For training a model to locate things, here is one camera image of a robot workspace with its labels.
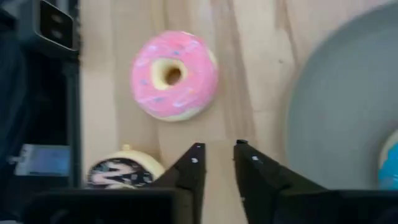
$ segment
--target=wooden table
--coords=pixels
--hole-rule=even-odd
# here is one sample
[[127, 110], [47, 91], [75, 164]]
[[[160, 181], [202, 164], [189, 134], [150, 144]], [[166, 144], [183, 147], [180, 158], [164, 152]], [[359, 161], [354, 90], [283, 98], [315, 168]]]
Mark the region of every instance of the wooden table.
[[[172, 165], [207, 146], [204, 223], [245, 223], [232, 162], [237, 138], [285, 164], [289, 90], [314, 48], [358, 14], [390, 0], [82, 0], [83, 172], [130, 144]], [[220, 65], [212, 106], [181, 123], [157, 121], [133, 101], [131, 60], [152, 36], [202, 37]]]

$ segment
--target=donut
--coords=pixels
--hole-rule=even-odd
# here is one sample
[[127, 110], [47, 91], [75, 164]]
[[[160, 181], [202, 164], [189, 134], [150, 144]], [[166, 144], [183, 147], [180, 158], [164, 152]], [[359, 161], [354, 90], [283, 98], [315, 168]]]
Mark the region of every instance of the donut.
[[154, 37], [132, 63], [135, 101], [164, 121], [183, 121], [200, 113], [212, 101], [217, 83], [213, 53], [204, 41], [182, 31]]
[[158, 179], [163, 166], [153, 157], [131, 150], [128, 145], [100, 160], [90, 168], [87, 186], [90, 189], [136, 189]]

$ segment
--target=pink frosting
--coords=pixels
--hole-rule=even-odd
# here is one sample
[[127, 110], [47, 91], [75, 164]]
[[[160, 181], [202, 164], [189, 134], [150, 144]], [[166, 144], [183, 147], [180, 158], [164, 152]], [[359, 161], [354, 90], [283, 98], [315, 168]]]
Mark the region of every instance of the pink frosting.
[[[152, 62], [158, 58], [181, 60], [188, 70], [187, 77], [167, 90], [156, 89], [150, 72]], [[217, 66], [201, 39], [186, 32], [166, 31], [148, 41], [138, 53], [131, 70], [131, 91], [149, 114], [175, 116], [202, 108], [212, 100], [217, 73]]]

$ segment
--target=pink donut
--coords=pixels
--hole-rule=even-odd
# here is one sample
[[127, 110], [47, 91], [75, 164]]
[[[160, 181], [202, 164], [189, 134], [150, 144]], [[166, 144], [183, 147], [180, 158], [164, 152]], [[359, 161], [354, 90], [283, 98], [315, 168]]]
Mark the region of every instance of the pink donut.
[[204, 41], [180, 31], [148, 41], [133, 62], [130, 80], [140, 107], [165, 121], [201, 112], [213, 99], [217, 83], [217, 64]]

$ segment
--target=gray plate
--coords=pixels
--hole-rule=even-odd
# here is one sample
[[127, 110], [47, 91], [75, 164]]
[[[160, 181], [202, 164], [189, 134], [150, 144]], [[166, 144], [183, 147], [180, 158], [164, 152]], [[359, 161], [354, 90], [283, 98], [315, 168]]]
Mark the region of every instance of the gray plate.
[[355, 19], [310, 58], [287, 120], [290, 168], [331, 189], [375, 189], [398, 128], [398, 4]]

